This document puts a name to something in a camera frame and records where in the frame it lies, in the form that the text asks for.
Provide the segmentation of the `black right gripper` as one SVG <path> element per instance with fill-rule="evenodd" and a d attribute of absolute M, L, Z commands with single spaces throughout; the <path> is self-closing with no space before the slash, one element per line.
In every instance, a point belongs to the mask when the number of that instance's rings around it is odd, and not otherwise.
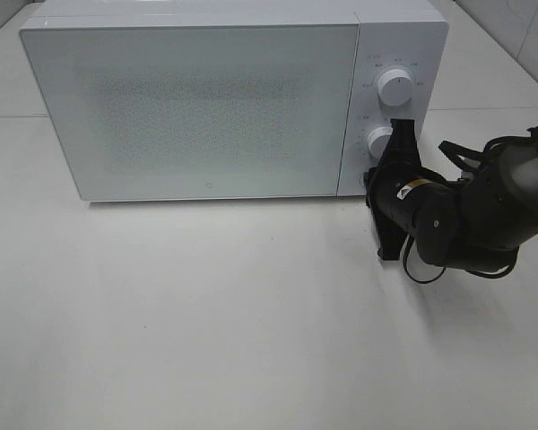
<path fill-rule="evenodd" d="M 448 257 L 448 186 L 421 164 L 413 119 L 392 118 L 392 133 L 376 167 L 369 171 L 367 205 L 377 231 L 377 254 L 397 261 L 411 237 L 424 262 Z"/>

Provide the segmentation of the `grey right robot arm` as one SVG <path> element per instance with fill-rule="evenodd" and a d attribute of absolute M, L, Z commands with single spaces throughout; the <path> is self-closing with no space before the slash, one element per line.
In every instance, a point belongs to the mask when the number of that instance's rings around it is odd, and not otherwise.
<path fill-rule="evenodd" d="M 501 136 L 481 151 L 443 141 L 462 175 L 445 179 L 421 163 L 411 119 L 394 119 L 378 164 L 365 178 L 378 257 L 421 260 L 485 279 L 508 275 L 520 246 L 538 235 L 538 127 Z"/>

